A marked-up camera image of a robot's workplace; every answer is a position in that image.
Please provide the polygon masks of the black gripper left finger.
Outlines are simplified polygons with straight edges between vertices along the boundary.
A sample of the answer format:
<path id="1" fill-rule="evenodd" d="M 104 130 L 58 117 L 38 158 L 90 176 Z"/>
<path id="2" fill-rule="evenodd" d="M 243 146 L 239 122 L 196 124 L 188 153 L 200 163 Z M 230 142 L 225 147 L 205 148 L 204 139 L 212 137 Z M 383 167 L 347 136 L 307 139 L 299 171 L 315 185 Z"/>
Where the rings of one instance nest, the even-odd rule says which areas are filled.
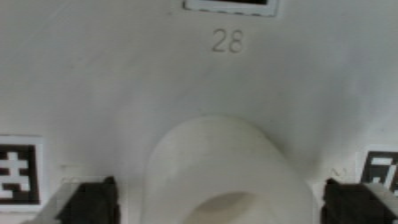
<path id="1" fill-rule="evenodd" d="M 60 208 L 45 205 L 22 224 L 120 224 L 118 188 L 115 178 L 76 186 Z"/>

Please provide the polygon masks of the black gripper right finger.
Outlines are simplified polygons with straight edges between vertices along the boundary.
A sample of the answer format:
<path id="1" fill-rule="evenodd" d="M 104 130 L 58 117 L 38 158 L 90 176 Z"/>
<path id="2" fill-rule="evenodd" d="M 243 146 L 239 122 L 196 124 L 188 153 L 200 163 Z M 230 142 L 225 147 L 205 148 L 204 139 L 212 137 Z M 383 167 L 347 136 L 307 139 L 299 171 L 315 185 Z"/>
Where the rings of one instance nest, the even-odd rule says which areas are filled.
<path id="1" fill-rule="evenodd" d="M 398 224 L 398 196 L 381 184 L 326 180 L 321 224 Z"/>

